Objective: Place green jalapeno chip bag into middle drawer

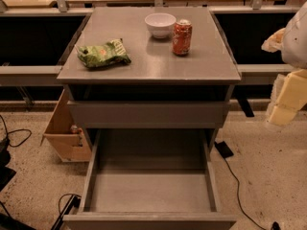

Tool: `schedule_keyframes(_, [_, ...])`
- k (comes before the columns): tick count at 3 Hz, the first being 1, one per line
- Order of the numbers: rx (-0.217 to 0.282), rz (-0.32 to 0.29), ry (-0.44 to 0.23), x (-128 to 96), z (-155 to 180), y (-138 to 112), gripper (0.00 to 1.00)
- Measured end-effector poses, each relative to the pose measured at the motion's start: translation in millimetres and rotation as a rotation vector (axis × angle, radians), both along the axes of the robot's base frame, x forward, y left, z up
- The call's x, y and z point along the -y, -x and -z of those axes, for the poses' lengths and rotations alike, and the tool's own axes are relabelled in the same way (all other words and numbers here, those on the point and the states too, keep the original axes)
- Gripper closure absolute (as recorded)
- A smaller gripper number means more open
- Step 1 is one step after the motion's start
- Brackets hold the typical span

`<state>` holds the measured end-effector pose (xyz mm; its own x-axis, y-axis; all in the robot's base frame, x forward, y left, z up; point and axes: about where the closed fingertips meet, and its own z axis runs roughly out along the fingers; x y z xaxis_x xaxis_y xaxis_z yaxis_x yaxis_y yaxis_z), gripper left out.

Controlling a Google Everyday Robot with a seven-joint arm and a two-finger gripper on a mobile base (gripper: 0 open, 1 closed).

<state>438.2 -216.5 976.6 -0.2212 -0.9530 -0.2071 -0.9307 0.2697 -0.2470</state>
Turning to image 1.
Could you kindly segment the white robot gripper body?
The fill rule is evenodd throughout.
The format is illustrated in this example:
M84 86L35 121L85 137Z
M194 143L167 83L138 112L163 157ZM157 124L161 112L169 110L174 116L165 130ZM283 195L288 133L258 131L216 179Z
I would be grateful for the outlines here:
M307 68L307 2L285 28L281 56L285 63L293 67Z

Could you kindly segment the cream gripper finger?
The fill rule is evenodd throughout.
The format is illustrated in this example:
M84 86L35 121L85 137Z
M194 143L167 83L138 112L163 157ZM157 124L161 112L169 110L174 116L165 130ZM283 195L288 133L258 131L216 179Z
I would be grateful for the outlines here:
M274 81L267 122L283 127L307 104L307 70L297 70L287 76L279 74Z
M264 43L261 46L261 49L269 53L280 51L282 48L284 33L285 33L284 28L276 31L274 34L272 34L268 39L264 41Z

